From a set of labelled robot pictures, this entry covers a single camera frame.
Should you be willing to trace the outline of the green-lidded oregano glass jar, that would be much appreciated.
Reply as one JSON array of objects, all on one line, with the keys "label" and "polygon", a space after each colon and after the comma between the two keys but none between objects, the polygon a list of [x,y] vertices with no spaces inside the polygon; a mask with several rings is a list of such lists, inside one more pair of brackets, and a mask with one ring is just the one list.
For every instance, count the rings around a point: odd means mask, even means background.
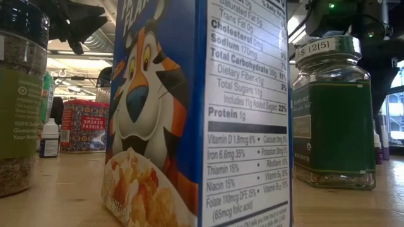
[{"label": "green-lidded oregano glass jar", "polygon": [[312,187],[376,186],[370,74],[351,36],[312,40],[295,52],[294,175]]}]

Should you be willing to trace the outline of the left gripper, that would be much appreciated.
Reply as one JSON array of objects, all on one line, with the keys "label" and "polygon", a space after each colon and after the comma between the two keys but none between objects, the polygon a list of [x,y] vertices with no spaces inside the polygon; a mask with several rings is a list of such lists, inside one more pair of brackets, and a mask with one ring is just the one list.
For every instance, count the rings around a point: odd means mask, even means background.
[{"label": "left gripper", "polygon": [[49,39],[67,40],[75,54],[83,54],[82,43],[108,22],[103,7],[72,0],[31,0],[50,19]]}]

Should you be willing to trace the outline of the green Apple Jacks cereal box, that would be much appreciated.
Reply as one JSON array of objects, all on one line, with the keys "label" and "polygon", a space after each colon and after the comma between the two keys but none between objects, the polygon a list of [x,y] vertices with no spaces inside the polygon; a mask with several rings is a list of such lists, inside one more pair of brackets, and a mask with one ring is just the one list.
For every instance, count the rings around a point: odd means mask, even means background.
[{"label": "green Apple Jacks cereal box", "polygon": [[42,99],[41,99],[42,103],[40,111],[40,121],[43,124],[46,124],[48,122],[49,117],[51,115],[55,88],[56,84],[53,77],[48,72],[46,72],[44,74]]}]

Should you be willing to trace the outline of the black-framed window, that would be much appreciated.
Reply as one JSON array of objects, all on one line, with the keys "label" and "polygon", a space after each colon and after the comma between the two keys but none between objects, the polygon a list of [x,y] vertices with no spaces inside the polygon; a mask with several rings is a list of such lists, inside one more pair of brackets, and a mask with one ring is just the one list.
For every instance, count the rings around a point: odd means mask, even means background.
[{"label": "black-framed window", "polygon": [[390,146],[404,146],[404,60],[391,83],[382,106]]}]

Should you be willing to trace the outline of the black-lidded herb jar green label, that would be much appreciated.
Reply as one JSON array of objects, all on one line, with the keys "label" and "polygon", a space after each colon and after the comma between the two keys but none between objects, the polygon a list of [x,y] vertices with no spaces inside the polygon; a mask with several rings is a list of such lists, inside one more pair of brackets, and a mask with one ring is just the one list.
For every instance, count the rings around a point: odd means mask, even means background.
[{"label": "black-lidded herb jar green label", "polygon": [[49,18],[29,0],[0,0],[0,197],[33,181]]}]

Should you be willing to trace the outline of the small white-capped dropper bottle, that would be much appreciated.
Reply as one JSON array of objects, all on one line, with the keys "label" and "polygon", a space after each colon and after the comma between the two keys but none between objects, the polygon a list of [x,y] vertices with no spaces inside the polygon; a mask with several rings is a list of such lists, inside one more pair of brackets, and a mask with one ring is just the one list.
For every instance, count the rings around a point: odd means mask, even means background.
[{"label": "small white-capped dropper bottle", "polygon": [[383,163],[383,150],[380,142],[379,135],[376,131],[374,131],[374,150],[375,150],[375,161],[377,165],[381,165]]},{"label": "small white-capped dropper bottle", "polygon": [[55,158],[59,155],[59,128],[53,118],[44,125],[39,156],[41,158]]}]

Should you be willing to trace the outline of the blue Frosted Flakes cereal box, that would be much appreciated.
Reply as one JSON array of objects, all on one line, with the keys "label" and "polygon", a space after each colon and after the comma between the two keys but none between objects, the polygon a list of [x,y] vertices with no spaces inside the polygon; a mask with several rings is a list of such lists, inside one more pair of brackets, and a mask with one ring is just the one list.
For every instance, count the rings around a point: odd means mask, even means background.
[{"label": "blue Frosted Flakes cereal box", "polygon": [[293,227],[287,19],[118,1],[102,199],[124,227]]}]

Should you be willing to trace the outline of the smoked paprika tin red lid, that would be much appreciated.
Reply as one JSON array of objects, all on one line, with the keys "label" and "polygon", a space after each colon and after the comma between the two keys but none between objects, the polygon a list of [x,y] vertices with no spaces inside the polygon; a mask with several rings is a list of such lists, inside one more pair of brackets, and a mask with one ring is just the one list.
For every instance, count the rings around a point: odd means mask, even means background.
[{"label": "smoked paprika tin red lid", "polygon": [[64,102],[61,152],[104,153],[107,144],[109,104],[88,100]]}]

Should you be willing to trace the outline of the silver spiral ventilation duct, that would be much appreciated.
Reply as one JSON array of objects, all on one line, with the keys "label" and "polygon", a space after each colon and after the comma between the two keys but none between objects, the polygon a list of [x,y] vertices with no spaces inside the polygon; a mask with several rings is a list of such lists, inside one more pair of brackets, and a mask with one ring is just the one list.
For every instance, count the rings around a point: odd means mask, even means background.
[{"label": "silver spiral ventilation duct", "polygon": [[83,44],[95,52],[113,52],[114,50],[114,45],[101,30],[95,31]]}]

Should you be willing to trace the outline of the white rectangular ceiling duct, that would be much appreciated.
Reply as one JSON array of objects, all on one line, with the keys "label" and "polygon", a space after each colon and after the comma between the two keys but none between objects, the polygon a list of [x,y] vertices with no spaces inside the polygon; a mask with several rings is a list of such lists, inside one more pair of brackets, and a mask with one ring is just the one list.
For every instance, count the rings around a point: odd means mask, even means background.
[{"label": "white rectangular ceiling duct", "polygon": [[303,24],[301,27],[299,27],[304,18],[304,15],[293,15],[288,20],[287,31],[289,44],[298,44],[303,42],[303,40],[307,38],[306,25]]}]

